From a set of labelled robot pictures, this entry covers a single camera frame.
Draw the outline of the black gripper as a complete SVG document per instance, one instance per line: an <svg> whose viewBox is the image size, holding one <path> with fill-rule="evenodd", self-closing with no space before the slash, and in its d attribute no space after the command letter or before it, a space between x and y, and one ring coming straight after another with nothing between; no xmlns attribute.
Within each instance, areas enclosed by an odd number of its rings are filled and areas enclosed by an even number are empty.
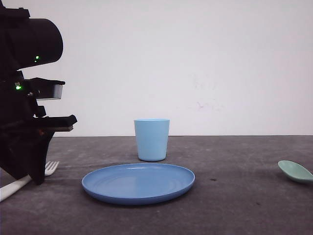
<svg viewBox="0 0 313 235"><path fill-rule="evenodd" d="M45 180L49 143L56 132L70 132L77 118L49 117L37 103L28 79L0 80L0 167L15 179Z"/></svg>

